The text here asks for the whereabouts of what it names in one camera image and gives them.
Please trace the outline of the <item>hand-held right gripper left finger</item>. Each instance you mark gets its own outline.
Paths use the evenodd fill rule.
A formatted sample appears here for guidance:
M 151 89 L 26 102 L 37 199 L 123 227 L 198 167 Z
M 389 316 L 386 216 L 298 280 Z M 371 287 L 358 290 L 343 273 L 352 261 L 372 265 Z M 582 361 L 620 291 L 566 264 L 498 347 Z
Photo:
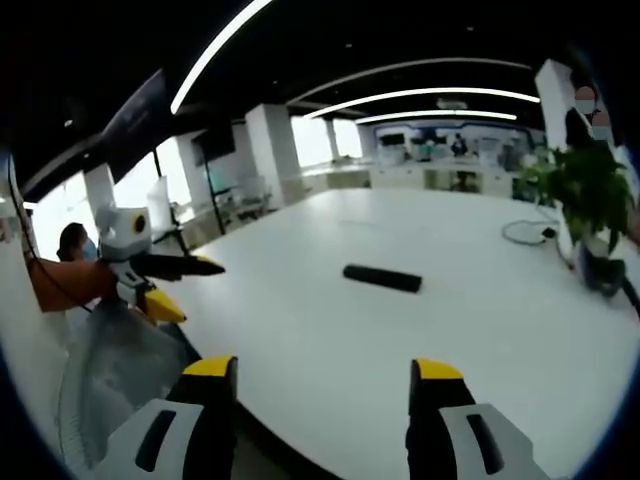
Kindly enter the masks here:
M 229 479 L 237 445 L 238 358 L 188 366 L 164 399 L 153 399 L 110 435 L 94 479 Z

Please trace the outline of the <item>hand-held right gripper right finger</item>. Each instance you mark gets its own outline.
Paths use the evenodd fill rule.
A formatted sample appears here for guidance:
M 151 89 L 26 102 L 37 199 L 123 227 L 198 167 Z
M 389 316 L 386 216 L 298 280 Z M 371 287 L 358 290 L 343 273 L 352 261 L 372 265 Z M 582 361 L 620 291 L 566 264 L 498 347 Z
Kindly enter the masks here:
M 456 368 L 411 362 L 405 436 L 412 479 L 546 479 L 533 444 L 499 410 L 478 403 Z

